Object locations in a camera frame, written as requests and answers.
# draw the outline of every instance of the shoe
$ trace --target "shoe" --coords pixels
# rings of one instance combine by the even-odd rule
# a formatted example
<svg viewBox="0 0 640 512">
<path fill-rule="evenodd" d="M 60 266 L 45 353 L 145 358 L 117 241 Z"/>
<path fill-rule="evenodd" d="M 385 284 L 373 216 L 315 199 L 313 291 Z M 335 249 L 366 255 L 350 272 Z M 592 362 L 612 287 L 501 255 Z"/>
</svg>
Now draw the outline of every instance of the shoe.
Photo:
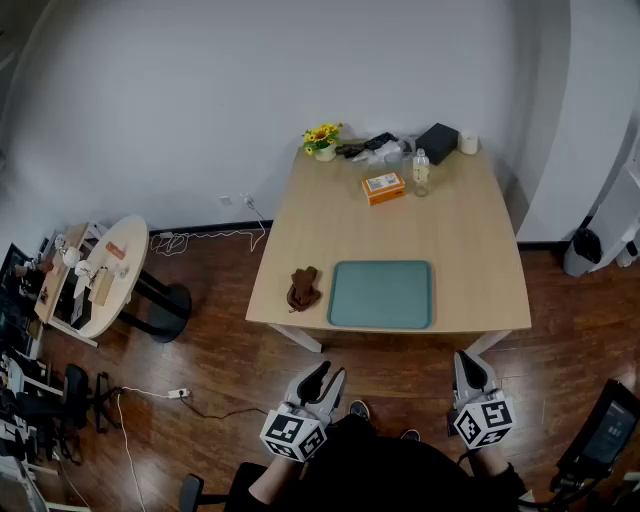
<svg viewBox="0 0 640 512">
<path fill-rule="evenodd" d="M 415 428 L 407 429 L 402 433 L 400 439 L 408 439 L 409 441 L 420 442 L 420 432 L 418 432 Z"/>
<path fill-rule="evenodd" d="M 361 418 L 364 418 L 369 423 L 371 423 L 371 413 L 369 412 L 367 404 L 365 404 L 362 400 L 354 400 L 353 402 L 351 402 L 351 405 L 349 406 L 349 414 L 360 416 Z"/>
</svg>

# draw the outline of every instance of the black box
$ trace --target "black box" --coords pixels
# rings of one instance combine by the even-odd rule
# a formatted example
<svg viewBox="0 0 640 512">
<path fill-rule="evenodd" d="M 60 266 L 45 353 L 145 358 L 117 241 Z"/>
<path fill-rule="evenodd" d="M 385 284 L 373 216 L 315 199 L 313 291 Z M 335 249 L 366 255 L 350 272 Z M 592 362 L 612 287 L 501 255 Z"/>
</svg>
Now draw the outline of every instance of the black box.
<svg viewBox="0 0 640 512">
<path fill-rule="evenodd" d="M 458 146 L 458 131 L 437 123 L 416 139 L 416 149 L 422 148 L 429 162 L 438 165 Z"/>
</svg>

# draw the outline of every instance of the teal tray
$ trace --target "teal tray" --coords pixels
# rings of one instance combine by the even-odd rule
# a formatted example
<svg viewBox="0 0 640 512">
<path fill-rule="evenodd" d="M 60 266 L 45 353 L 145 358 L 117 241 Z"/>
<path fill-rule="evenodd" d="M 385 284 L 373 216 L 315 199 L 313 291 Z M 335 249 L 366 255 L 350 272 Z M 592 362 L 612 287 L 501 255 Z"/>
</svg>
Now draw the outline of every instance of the teal tray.
<svg viewBox="0 0 640 512">
<path fill-rule="evenodd" d="M 431 265 L 426 261 L 336 264 L 327 313 L 331 325 L 426 329 L 431 319 Z"/>
</svg>

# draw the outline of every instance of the flower pot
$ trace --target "flower pot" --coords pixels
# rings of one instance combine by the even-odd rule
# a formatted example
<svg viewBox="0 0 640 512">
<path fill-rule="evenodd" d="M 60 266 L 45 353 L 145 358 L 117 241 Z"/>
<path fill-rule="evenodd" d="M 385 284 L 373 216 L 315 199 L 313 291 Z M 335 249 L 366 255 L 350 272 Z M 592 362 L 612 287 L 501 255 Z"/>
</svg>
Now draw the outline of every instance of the flower pot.
<svg viewBox="0 0 640 512">
<path fill-rule="evenodd" d="M 336 157 L 336 145 L 331 144 L 323 149 L 316 149 L 313 152 L 313 156 L 316 157 L 318 162 L 330 162 Z"/>
</svg>

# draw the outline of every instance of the small box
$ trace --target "small box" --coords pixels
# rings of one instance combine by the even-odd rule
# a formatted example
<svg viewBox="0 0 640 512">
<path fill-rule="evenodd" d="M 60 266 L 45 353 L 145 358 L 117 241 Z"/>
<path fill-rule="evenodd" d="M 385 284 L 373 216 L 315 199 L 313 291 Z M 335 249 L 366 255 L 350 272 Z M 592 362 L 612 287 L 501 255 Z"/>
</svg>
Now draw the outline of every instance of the small box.
<svg viewBox="0 0 640 512">
<path fill-rule="evenodd" d="M 404 180 L 397 172 L 362 180 L 362 188 L 369 204 L 382 203 L 405 194 Z"/>
<path fill-rule="evenodd" d="M 327 440 L 327 435 L 318 420 L 269 411 L 260 439 L 273 454 L 305 462 Z"/>
<path fill-rule="evenodd" d="M 471 450 L 498 444 L 515 424 L 513 399 L 507 397 L 465 405 L 453 425 Z"/>
<path fill-rule="evenodd" d="M 104 306 L 113 283 L 113 274 L 105 269 L 98 270 L 96 278 L 93 281 L 91 287 L 91 293 L 89 294 L 89 301 L 93 302 L 97 306 Z"/>
<path fill-rule="evenodd" d="M 458 147 L 458 131 L 436 123 L 416 139 L 416 149 L 422 148 L 429 163 L 439 165 Z"/>
</svg>

